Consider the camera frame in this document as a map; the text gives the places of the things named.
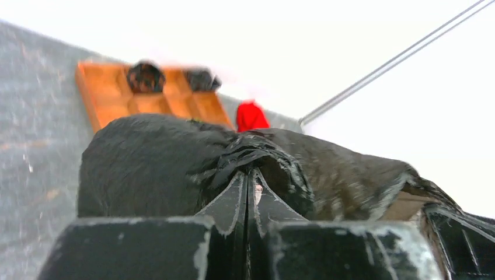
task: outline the black plastic bag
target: black plastic bag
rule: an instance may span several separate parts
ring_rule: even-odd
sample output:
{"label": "black plastic bag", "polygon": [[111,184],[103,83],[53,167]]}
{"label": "black plastic bag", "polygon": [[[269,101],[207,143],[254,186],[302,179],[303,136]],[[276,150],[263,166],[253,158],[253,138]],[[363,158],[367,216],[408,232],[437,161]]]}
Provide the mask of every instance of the black plastic bag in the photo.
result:
{"label": "black plastic bag", "polygon": [[193,215],[242,168],[276,162],[277,193],[311,217],[313,194],[297,160],[264,137],[172,115],[137,114],[98,131],[82,154],[78,216]]}
{"label": "black plastic bag", "polygon": [[[426,202],[462,212],[449,195],[406,162],[363,155],[284,129],[244,133],[269,139],[299,161],[315,195],[315,219],[408,221]],[[260,168],[270,187],[285,180],[273,166]]]}

